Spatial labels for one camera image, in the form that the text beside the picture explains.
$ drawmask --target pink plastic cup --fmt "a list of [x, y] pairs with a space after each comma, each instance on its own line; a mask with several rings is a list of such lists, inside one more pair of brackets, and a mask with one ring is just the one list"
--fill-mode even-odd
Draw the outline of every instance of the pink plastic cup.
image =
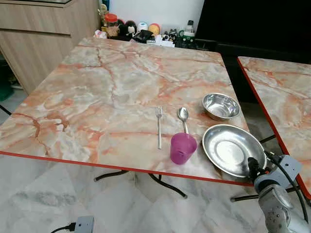
[[194, 137], [188, 133], [177, 133], [171, 139], [171, 160], [176, 164], [184, 164], [197, 147]]

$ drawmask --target fork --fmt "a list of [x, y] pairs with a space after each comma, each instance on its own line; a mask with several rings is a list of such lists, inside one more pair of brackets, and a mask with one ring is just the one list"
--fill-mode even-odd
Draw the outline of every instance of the fork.
[[162, 105], [158, 105], [155, 110], [157, 117], [157, 148], [162, 149], [162, 138], [161, 138], [161, 123], [160, 118], [162, 117]]

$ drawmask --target stainless steel bowl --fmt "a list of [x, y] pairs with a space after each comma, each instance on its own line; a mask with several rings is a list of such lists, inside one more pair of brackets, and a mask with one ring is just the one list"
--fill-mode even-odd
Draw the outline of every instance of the stainless steel bowl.
[[202, 103], [209, 117], [214, 120], [229, 120], [240, 114], [239, 104], [233, 98], [223, 94], [207, 94]]
[[220, 124], [208, 128], [202, 144], [215, 166], [236, 177], [248, 176], [248, 157], [257, 159], [261, 168], [267, 165], [260, 142], [249, 132], [236, 126]]

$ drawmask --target white wall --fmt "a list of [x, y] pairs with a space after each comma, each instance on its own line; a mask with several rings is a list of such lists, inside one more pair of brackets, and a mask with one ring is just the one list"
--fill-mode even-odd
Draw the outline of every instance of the white wall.
[[162, 33], [170, 28], [183, 29], [191, 19], [196, 31], [203, 3], [204, 0], [110, 0], [109, 12], [124, 22], [157, 23]]

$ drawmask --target spoon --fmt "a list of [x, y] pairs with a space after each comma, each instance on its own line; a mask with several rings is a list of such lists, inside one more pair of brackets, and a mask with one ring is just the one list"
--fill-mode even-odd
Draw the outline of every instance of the spoon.
[[186, 110], [186, 108], [182, 107], [180, 109], [178, 109], [178, 118], [181, 119], [184, 123], [184, 128], [185, 128], [185, 133], [189, 133], [188, 131], [188, 127], [186, 124], [186, 120], [188, 119], [188, 111]]

